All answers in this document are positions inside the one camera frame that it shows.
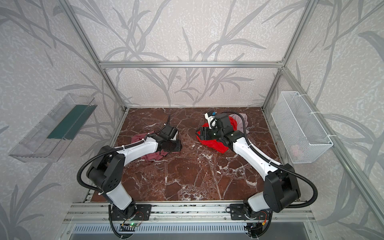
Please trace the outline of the maroon cloth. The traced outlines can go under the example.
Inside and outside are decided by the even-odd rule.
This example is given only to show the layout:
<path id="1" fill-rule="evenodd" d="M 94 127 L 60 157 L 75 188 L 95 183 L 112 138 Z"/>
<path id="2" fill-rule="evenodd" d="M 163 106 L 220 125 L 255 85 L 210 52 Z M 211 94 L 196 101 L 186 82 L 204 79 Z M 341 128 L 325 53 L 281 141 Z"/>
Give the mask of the maroon cloth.
<path id="1" fill-rule="evenodd" d="M 134 135 L 131 139 L 131 143 L 133 144 L 133 143 L 139 142 L 140 140 L 145 139 L 147 135 L 148 135 L 147 133 Z M 141 151 L 136 151 L 136 153 L 139 154 L 138 159 L 142 159 L 145 161 L 151 161 L 151 160 L 158 161 L 170 153 L 170 152 L 166 152 L 165 150 L 158 150 L 156 152 L 153 152 L 153 150 L 154 150 L 154 147 L 147 146 Z"/>

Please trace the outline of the red cloth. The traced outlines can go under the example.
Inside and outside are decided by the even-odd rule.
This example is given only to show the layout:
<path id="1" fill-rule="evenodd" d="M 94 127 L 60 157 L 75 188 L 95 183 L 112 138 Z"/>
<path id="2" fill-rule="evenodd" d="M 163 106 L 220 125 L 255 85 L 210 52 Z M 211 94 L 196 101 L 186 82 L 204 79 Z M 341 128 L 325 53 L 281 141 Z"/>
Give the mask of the red cloth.
<path id="1" fill-rule="evenodd" d="M 234 132 L 236 132 L 237 131 L 237 122 L 232 117 L 229 116 L 229 118 L 230 118 L 232 126 L 234 127 L 234 130 L 235 130 Z M 207 127 L 207 126 L 208 126 L 208 123 L 205 123 L 202 127 Z M 231 149 L 231 150 L 233 149 L 232 144 L 234 141 L 231 142 L 229 140 L 229 138 L 231 137 L 231 135 L 233 133 L 226 135 L 223 139 L 220 139 L 220 140 L 202 141 L 198 137 L 197 137 L 197 139 L 201 144 L 224 154 L 228 149 Z"/>

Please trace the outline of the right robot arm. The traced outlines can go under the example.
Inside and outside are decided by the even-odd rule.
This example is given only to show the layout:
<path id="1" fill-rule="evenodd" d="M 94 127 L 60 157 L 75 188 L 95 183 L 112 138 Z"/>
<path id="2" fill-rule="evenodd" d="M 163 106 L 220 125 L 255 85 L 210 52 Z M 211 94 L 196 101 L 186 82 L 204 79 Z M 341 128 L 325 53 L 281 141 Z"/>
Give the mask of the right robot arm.
<path id="1" fill-rule="evenodd" d="M 245 131 L 234 130 L 227 113 L 207 112 L 205 118 L 208 126 L 196 131 L 200 140 L 222 143 L 245 159 L 264 180 L 264 190 L 245 201 L 249 214 L 261 210 L 279 213 L 300 197 L 292 166 L 274 161 L 250 142 Z"/>

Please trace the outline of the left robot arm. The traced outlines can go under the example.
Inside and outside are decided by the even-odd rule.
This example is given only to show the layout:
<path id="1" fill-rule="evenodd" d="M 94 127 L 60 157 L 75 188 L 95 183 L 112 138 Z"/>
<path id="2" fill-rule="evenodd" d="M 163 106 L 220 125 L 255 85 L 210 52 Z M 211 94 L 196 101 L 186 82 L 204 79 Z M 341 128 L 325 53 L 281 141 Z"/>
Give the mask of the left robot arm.
<path id="1" fill-rule="evenodd" d="M 127 146 L 105 146 L 92 158 L 86 176 L 95 185 L 95 191 L 110 204 L 128 211 L 135 207 L 135 203 L 122 184 L 125 166 L 148 154 L 180 152 L 182 144 L 178 133 L 175 127 L 166 124 L 160 131 L 146 134 Z"/>

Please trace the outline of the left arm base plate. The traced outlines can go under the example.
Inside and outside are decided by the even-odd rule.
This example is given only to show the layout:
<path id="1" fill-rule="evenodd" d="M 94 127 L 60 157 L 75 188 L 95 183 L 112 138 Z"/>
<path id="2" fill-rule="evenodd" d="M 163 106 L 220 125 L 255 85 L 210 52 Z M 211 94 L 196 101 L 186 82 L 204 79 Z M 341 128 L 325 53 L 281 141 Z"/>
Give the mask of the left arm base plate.
<path id="1" fill-rule="evenodd" d="M 148 221 L 151 210 L 152 205 L 150 204 L 131 204 L 125 210 L 120 210 L 112 205 L 110 213 L 112 221 Z"/>

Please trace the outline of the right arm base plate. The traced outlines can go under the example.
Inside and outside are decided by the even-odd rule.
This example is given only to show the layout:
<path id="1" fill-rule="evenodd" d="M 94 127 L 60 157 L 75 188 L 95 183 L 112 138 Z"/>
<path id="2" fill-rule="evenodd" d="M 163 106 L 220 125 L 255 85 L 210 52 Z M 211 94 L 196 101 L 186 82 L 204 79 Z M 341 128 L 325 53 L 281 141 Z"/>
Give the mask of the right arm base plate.
<path id="1" fill-rule="evenodd" d="M 231 220 L 266 222 L 270 219 L 270 213 L 267 210 L 256 212 L 248 204 L 230 204 L 226 207 L 226 213 L 231 215 Z"/>

